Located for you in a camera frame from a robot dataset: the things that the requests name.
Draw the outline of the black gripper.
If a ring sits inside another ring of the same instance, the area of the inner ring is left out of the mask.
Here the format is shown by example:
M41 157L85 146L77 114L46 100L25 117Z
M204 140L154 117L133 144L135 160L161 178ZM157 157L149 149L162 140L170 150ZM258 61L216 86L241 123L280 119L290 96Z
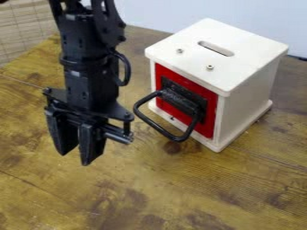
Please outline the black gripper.
M135 115L119 102L113 102L101 111L87 111L69 105L65 89L46 88L43 94L47 97L47 125L61 155L79 144L81 161L87 166L102 156L107 138L127 145L134 141L131 122Z

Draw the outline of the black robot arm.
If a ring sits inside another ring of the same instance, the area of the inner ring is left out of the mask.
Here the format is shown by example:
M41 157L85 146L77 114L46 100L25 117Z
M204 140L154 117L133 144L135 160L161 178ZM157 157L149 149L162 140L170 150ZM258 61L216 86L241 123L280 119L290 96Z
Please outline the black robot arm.
M103 154L106 142L134 141L134 114L119 104L119 88L129 85L131 64L117 51L126 41L125 21L114 0L49 0L61 32L61 63L66 87L47 88L45 107L54 145L61 155L74 149L85 165Z

